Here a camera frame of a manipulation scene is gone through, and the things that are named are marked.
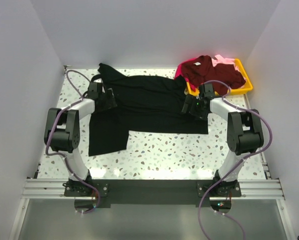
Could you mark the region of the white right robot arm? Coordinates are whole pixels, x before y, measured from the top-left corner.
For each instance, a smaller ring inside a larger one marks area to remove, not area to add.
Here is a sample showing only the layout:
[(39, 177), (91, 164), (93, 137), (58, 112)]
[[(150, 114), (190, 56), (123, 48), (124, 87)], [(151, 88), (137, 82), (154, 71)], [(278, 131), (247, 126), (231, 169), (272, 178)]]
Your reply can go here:
[(181, 110), (197, 119), (207, 120), (213, 113), (227, 122), (228, 153), (222, 166), (215, 172), (211, 184), (199, 189), (213, 196), (225, 197), (237, 187), (238, 176), (246, 157), (264, 144), (264, 135), (258, 111), (232, 106), (225, 97), (216, 96), (211, 83), (199, 87), (197, 96), (187, 94)]

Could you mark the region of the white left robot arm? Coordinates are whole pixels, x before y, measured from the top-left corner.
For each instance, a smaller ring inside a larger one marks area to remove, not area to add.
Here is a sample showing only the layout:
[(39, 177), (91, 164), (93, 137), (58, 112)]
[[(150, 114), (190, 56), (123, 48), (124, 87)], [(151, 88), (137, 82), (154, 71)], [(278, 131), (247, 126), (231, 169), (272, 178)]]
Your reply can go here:
[(92, 82), (79, 100), (63, 108), (48, 110), (44, 132), (45, 154), (63, 159), (69, 174), (68, 181), (63, 184), (65, 196), (100, 195), (79, 151), (80, 120), (115, 107), (113, 89), (102, 82)]

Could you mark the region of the black t shirt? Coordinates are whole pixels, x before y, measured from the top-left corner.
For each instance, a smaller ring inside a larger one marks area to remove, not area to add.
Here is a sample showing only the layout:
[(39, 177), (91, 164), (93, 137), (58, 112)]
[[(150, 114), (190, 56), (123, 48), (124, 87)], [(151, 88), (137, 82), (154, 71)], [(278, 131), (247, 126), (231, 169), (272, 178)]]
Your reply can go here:
[(208, 134), (208, 122), (182, 114), (186, 81), (155, 75), (127, 76), (100, 63), (98, 77), (112, 89), (117, 106), (94, 112), (89, 121), (90, 157), (125, 150), (130, 131)]

